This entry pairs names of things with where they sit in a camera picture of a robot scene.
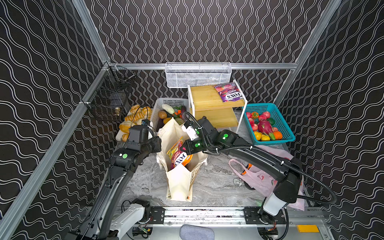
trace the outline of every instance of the wooden shelf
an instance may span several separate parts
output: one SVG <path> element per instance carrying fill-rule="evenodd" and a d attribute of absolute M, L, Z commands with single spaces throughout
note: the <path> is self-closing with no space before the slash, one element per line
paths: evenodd
<path fill-rule="evenodd" d="M 224 103 L 213 85 L 191 87 L 191 93 L 196 112 L 243 107 L 245 104 L 243 99 L 236 102 L 228 101 Z"/>
<path fill-rule="evenodd" d="M 215 128 L 237 127 L 238 121 L 232 108 L 215 109 L 195 112 L 195 118 L 206 116 Z"/>

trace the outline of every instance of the yellow tag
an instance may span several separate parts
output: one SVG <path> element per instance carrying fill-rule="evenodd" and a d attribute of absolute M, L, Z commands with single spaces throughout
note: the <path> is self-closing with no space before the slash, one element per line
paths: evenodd
<path fill-rule="evenodd" d="M 296 225 L 299 232 L 319 232 L 316 225 Z"/>

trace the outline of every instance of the black wire basket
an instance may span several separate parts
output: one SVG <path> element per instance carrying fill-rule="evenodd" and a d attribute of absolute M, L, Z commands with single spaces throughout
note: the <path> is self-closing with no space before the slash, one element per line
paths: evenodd
<path fill-rule="evenodd" d="M 112 74 L 107 79 L 113 84 L 116 91 L 121 91 L 132 86 L 137 73 L 121 66 L 111 66 Z"/>
<path fill-rule="evenodd" d="M 127 102 L 128 85 L 117 90 L 113 79 L 113 76 L 105 75 L 94 92 L 92 101 L 86 104 L 92 116 L 98 121 L 123 121 L 130 109 Z"/>

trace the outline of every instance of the yellow pepper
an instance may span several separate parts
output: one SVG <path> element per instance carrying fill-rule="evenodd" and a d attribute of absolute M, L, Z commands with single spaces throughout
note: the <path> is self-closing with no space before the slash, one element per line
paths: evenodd
<path fill-rule="evenodd" d="M 254 131 L 253 133 L 255 135 L 256 140 L 260 141 L 263 134 L 261 132 L 258 132 L 258 131 Z"/>
<path fill-rule="evenodd" d="M 267 135 L 262 135 L 262 141 L 269 141 L 271 140 Z"/>

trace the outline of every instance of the pink plastic bag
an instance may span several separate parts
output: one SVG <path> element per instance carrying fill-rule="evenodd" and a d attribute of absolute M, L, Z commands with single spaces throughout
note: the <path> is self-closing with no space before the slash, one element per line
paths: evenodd
<path fill-rule="evenodd" d="M 293 156 L 289 154 L 287 151 L 282 149 L 276 149 L 271 148 L 268 146 L 258 145 L 257 147 L 264 149 L 265 151 L 272 153 L 279 157 L 284 157 L 287 159 L 292 159 Z M 244 175 L 238 173 L 232 166 L 231 162 L 236 162 L 240 164 L 243 169 L 246 171 Z M 269 196 L 272 192 L 274 187 L 277 184 L 277 181 L 273 179 L 268 173 L 264 172 L 263 170 L 251 166 L 249 169 L 246 169 L 243 164 L 238 162 L 235 159 L 230 159 L 228 162 L 229 166 L 232 168 L 234 173 L 238 175 L 241 179 L 243 179 L 246 183 L 248 183 L 249 186 L 256 189 L 258 192 L 263 194 L 265 197 Z M 300 188 L 299 188 L 299 195 L 303 195 L 303 180 L 301 180 Z M 297 201 L 294 204 L 288 204 L 289 207 L 299 209 L 301 211 L 304 211 L 304 199 L 297 199 Z"/>

